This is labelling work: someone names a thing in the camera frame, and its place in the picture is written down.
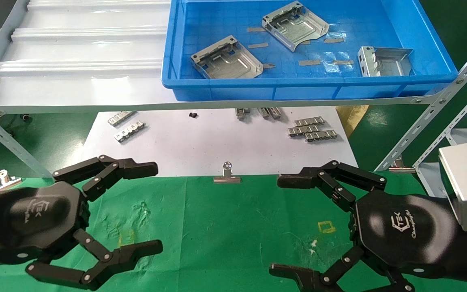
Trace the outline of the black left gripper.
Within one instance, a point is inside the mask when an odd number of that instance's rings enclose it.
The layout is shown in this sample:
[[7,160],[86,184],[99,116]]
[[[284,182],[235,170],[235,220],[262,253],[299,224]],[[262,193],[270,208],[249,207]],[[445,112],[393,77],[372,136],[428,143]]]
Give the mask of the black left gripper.
[[[0,191],[0,265],[33,261],[26,273],[37,281],[98,290],[115,274],[131,271],[143,257],[163,251],[160,240],[125,245],[109,251],[84,229],[89,225],[87,201],[94,202],[121,179],[154,177],[154,161],[100,155],[56,170],[48,187]],[[73,185],[86,181],[82,192]],[[80,244],[98,261],[87,271],[52,266]]]

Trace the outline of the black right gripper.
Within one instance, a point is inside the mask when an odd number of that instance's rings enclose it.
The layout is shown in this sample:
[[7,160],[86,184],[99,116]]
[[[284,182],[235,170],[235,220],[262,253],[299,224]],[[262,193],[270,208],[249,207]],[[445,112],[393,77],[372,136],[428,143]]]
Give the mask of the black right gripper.
[[304,167],[298,174],[280,174],[284,189],[318,188],[344,212],[354,212],[356,243],[326,272],[271,264],[269,273],[295,281],[301,292],[342,292],[338,281],[362,261],[388,278],[387,286],[369,292],[415,292],[402,273],[428,279],[448,273],[448,252],[460,225],[448,201],[424,195],[369,193],[356,196],[341,183],[365,191],[385,189],[387,179],[333,160],[321,167]]

